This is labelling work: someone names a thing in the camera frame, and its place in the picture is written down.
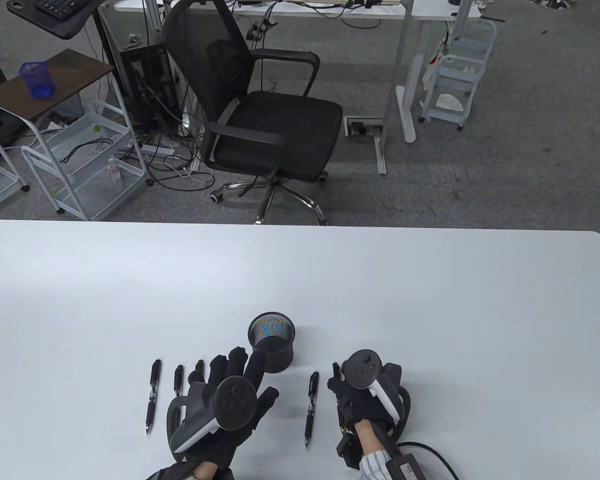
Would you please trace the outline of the person's left hand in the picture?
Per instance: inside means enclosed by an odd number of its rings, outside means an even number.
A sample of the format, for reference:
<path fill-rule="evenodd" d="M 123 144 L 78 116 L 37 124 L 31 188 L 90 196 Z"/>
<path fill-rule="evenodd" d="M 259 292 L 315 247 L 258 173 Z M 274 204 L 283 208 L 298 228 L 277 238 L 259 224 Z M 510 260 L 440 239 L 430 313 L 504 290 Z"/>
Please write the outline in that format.
<path fill-rule="evenodd" d="M 254 390 L 259 390 L 266 363 L 265 353 L 255 351 L 248 356 L 245 348 L 241 346 L 232 349 L 227 356 L 217 355 L 210 362 L 208 381 L 202 387 L 202 402 L 208 403 L 220 383 L 229 377 L 243 377 L 252 384 Z M 186 462 L 195 465 L 193 477 L 198 480 L 226 478 L 230 473 L 230 464 L 236 450 L 252 436 L 278 396 L 279 391 L 276 388 L 267 387 L 258 397 L 255 412 L 249 423 L 238 430 L 219 429 L 207 434 L 186 451 Z"/>

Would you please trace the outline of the person's right hand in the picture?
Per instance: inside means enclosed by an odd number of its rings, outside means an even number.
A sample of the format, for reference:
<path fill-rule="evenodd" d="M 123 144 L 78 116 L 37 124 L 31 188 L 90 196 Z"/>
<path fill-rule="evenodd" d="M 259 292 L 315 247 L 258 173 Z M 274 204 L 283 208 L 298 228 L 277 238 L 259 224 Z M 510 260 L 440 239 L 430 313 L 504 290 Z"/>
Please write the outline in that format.
<path fill-rule="evenodd" d="M 393 430 L 396 425 L 382 402 L 369 390 L 358 390 L 336 377 L 328 379 L 327 388 L 336 397 L 341 425 L 347 429 L 354 430 L 355 425 L 363 420 L 378 423 L 387 431 Z"/>

